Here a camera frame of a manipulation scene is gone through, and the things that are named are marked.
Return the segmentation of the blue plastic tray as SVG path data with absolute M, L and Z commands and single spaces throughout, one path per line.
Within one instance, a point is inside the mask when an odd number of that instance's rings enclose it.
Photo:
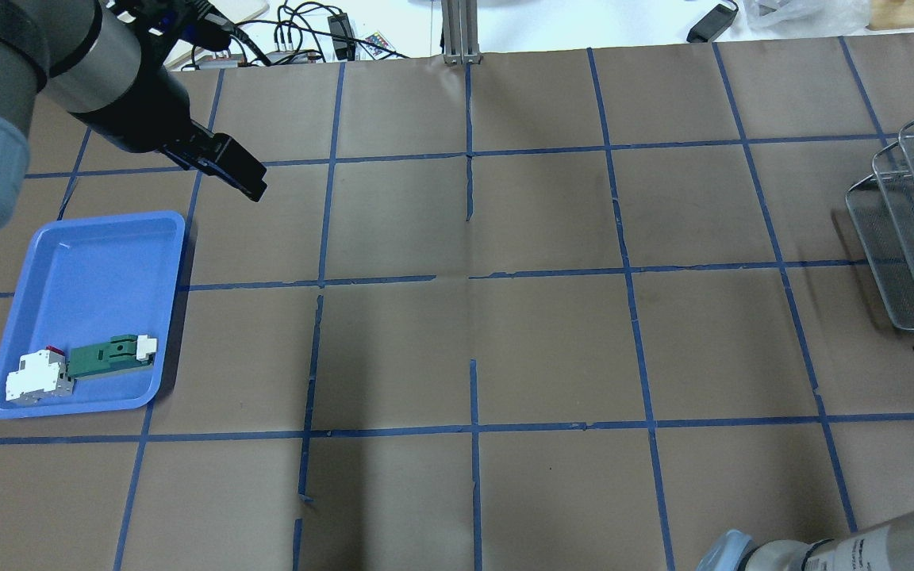
M 186 222 L 177 211 L 72 218 L 33 233 L 0 342 L 0 420 L 127 411 L 162 385 Z M 23 405 L 6 398 L 23 355 L 104 343 L 119 334 L 159 340 L 150 366 L 78 380 L 72 394 Z

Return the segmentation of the green terminal block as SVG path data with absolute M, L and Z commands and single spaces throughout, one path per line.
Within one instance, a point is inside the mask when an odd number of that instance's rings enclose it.
M 149 334 L 121 334 L 102 343 L 73 348 L 67 373 L 76 381 L 137 371 L 155 362 L 159 340 Z

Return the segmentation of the white circuit breaker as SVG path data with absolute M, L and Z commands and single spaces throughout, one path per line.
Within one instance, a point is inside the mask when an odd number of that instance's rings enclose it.
M 66 355 L 48 346 L 21 356 L 17 369 L 7 375 L 5 401 L 30 406 L 48 398 L 69 397 L 74 384 Z

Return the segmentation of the black power adapter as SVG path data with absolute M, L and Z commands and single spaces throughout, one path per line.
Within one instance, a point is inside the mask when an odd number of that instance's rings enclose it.
M 711 43 L 732 28 L 739 16 L 739 3 L 736 1 L 718 1 L 705 13 L 695 25 L 690 26 L 685 37 L 689 44 Z

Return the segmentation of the clear plastic bag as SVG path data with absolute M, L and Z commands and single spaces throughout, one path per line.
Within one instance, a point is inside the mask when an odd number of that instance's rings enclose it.
M 870 1 L 743 1 L 751 29 L 787 35 L 841 36 L 865 28 L 873 17 Z

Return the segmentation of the wooden board stand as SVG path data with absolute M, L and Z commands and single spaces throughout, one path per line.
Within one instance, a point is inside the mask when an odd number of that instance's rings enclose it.
M 914 29 L 914 1 L 870 1 L 867 30 Z

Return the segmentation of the aluminium frame post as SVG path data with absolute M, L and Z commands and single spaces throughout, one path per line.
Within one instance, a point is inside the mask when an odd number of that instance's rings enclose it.
M 482 61 L 478 42 L 478 1 L 441 1 L 442 55 L 447 65 Z

